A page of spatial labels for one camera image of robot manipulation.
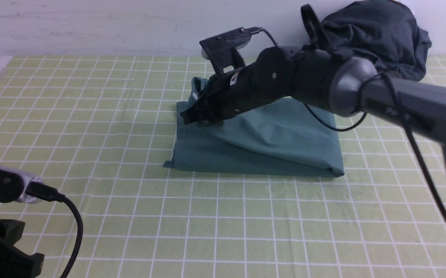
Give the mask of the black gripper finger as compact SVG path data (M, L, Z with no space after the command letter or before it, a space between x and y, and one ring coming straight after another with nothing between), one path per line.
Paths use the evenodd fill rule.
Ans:
M180 102L179 117L184 125L217 125L223 121L223 103Z

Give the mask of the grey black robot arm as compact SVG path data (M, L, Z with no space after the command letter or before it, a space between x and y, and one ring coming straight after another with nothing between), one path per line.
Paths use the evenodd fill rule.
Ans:
M261 27L234 29L200 41L202 55L211 62L215 74L193 105L179 113L182 123L220 123L283 97L302 102L322 125L336 132L356 128L371 114L405 130L446 223L446 209L413 136L415 131L439 143L446 167L446 87L393 81L388 72L376 70L368 59L355 56L349 49L334 49L311 5L303 5L300 12L310 38L310 44L300 51L278 46ZM253 64L246 66L237 50L260 32L265 32L274 46L264 49ZM342 117L364 114L350 128L337 129L323 122L309 105ZM60 276L67 278L83 236L83 221L77 207L56 188L45 185L39 176L0 165L0 203L40 201L66 204L78 224L71 257ZM27 255L14 247L24 227L20 220L0 219L0 278L36 278L41 274L44 255Z

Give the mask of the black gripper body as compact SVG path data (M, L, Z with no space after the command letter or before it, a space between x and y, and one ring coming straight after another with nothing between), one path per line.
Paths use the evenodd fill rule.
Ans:
M193 105L195 122L221 122L292 94L294 67L247 66L210 78Z
M0 278L36 278L41 274L44 255L28 255L16 248L25 222L0 219Z

